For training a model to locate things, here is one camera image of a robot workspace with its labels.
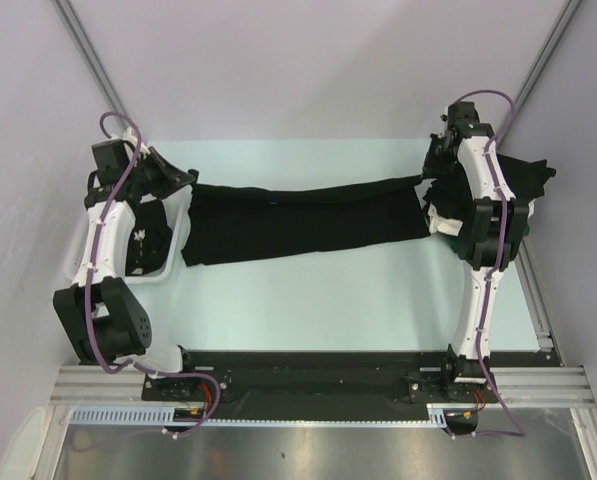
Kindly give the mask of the white plastic laundry basket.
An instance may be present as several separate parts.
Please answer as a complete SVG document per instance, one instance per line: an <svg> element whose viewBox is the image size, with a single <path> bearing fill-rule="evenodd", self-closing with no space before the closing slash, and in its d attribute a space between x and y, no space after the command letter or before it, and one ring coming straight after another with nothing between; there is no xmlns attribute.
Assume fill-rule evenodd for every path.
<svg viewBox="0 0 597 480"><path fill-rule="evenodd" d="M185 186L165 199L157 199L147 195L141 203L161 200L167 215L167 222L172 229L172 240L165 265L158 271L145 276L127 276L126 258L128 241L136 219L137 206L130 207L118 202L112 204L105 220L98 243L95 264L101 271L94 275L99 282L104 274L121 276L129 285L159 284L164 282L179 262L182 240L189 233L190 222L186 210L190 205L192 189Z"/></svg>

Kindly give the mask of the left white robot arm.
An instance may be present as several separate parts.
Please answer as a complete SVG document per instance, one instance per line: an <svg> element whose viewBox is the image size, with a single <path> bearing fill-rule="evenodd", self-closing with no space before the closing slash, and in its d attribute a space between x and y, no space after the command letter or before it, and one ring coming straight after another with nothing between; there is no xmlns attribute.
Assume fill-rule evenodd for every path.
<svg viewBox="0 0 597 480"><path fill-rule="evenodd" d="M103 141L92 153L87 232L70 285L53 295L54 310L81 363L167 372L165 389L188 399L199 376L182 365L167 321L149 314L135 291L164 284L180 264L198 173L176 168L134 138Z"/></svg>

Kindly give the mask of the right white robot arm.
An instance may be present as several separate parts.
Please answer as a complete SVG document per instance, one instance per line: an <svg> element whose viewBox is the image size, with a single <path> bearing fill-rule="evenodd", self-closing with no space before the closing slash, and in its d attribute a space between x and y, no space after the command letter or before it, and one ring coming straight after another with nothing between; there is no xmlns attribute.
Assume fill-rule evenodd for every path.
<svg viewBox="0 0 597 480"><path fill-rule="evenodd" d="M439 376L441 393L462 401L475 388L491 383L493 304L517 254L529 207L509 188L498 162L494 130L480 121L474 102L459 99L450 104L443 122L444 131L431 136L421 178L448 180L460 166L472 198L457 237L457 254L464 265L461 313Z"/></svg>

